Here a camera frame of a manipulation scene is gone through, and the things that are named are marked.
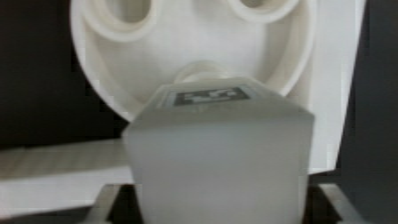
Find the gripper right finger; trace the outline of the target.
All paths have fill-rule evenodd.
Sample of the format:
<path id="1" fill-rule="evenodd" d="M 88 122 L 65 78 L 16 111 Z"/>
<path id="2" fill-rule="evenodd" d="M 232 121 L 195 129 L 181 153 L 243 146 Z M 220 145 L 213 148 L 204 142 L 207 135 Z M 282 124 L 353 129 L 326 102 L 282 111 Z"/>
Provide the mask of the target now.
<path id="1" fill-rule="evenodd" d="M 371 224 L 334 183 L 307 188 L 303 224 Z"/>

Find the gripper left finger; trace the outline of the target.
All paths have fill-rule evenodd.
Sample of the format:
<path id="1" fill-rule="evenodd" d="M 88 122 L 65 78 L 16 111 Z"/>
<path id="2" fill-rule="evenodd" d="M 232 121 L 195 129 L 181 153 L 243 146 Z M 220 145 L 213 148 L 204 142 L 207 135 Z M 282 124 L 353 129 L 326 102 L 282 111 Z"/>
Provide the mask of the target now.
<path id="1" fill-rule="evenodd" d="M 131 184 L 106 184 L 103 186 L 87 216 L 78 224 L 142 224 Z"/>

